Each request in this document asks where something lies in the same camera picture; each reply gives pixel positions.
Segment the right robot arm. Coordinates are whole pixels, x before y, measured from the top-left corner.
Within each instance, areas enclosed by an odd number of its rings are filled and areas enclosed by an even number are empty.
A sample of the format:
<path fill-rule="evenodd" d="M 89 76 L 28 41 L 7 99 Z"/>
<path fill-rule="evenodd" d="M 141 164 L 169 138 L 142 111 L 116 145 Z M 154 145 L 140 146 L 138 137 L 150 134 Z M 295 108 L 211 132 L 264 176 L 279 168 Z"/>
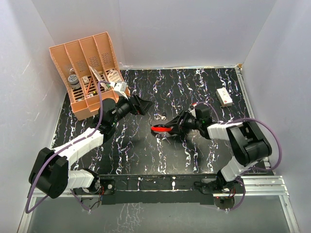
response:
<path fill-rule="evenodd" d="M 255 121 L 245 119 L 236 123 L 217 123 L 212 119 L 208 107 L 202 103 L 183 110 L 160 126 L 160 131 L 171 135 L 186 135 L 191 130 L 198 131 L 205 139 L 228 141 L 233 151 L 232 158 L 217 172 L 214 181 L 194 182 L 195 188 L 201 193 L 229 192 L 237 184 L 238 177 L 272 154 L 270 143 Z"/>

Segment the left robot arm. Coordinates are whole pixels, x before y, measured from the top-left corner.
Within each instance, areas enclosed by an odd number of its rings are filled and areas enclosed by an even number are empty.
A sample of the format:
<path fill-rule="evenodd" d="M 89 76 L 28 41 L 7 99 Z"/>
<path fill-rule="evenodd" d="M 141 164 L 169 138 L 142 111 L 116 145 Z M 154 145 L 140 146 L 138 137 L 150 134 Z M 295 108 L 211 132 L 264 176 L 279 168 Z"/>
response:
<path fill-rule="evenodd" d="M 75 188 L 83 188 L 91 194 L 98 192 L 101 185 L 96 172 L 88 168 L 71 170 L 71 166 L 92 149 L 106 143 L 114 135 L 116 124 L 127 114 L 144 116 L 152 105 L 152 101 L 138 95 L 120 97 L 118 101 L 104 99 L 92 125 L 81 135 L 57 148 L 39 151 L 29 176 L 30 193 L 37 188 L 54 199 L 65 190 Z"/>

